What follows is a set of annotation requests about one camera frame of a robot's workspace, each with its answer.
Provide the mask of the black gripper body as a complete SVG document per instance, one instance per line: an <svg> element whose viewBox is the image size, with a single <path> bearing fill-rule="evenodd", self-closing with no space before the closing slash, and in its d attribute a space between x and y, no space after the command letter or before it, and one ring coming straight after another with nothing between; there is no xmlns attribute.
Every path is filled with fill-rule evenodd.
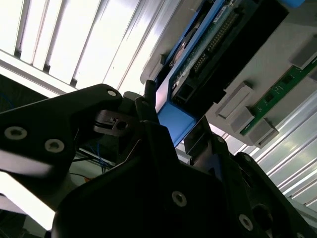
<svg viewBox="0 0 317 238"><path fill-rule="evenodd" d="M203 168L178 163L158 177L136 158L72 191L54 238L253 238L255 220L236 162L213 155Z"/></svg>

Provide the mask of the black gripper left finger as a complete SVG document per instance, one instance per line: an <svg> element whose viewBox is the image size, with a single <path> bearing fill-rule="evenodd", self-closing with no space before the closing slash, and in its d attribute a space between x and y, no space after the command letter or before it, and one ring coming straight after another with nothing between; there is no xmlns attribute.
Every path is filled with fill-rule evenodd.
<svg viewBox="0 0 317 238"><path fill-rule="evenodd" d="M144 96L131 97L99 84L1 113L1 194L31 194L25 182L54 190L77 147L102 135L119 139L123 164L80 186L76 195L113 188L171 194L178 188L178 160L159 123L155 89L147 81Z"/></svg>

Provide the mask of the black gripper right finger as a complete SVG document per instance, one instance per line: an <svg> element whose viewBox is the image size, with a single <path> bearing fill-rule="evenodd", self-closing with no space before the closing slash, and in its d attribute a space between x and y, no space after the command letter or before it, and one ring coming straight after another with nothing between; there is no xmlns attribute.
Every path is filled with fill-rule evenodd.
<svg viewBox="0 0 317 238"><path fill-rule="evenodd" d="M202 117L184 139L189 164L222 183L231 228L242 238L315 238L316 232L248 154L229 152Z"/></svg>

